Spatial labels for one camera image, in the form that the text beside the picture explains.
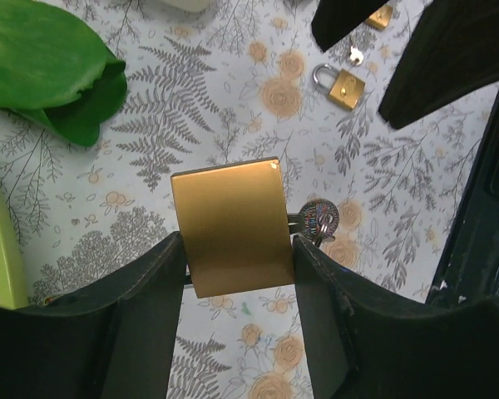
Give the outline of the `tiny brass padlock with key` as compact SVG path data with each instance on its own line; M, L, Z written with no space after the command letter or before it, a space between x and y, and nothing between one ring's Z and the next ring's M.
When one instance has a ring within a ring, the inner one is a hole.
M393 7L385 4L377 11L372 13L364 22L379 31L383 31L388 27L393 16Z

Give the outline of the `small brass padlock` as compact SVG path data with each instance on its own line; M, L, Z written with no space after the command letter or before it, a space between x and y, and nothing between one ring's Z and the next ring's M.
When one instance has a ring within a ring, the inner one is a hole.
M321 76L333 78L330 86L325 86ZM363 95L365 82L344 69L338 70L329 64L319 64L312 72L315 88L335 105L346 111L352 111Z

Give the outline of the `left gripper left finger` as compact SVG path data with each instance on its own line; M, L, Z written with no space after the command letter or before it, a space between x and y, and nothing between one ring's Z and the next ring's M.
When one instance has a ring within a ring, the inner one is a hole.
M0 308L0 398L163 398L185 284L172 233L47 306Z

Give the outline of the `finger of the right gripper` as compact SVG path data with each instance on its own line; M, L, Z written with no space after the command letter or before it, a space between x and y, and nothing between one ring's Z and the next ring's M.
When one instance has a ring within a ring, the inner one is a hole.
M423 10L378 108L401 129L499 81L499 1L433 1Z
M321 0L311 22L316 45L326 52L385 4L380 0Z

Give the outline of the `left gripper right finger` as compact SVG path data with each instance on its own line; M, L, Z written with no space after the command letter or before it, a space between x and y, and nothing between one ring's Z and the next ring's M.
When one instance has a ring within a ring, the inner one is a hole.
M499 298L453 309L393 293L293 241L317 398L499 398Z

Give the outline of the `brass padlock long shackle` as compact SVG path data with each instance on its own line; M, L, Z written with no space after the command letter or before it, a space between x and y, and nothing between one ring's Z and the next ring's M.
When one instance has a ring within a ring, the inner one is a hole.
M276 157L175 173L170 183L199 298L292 284L292 236L320 245L340 221L327 199L288 213Z

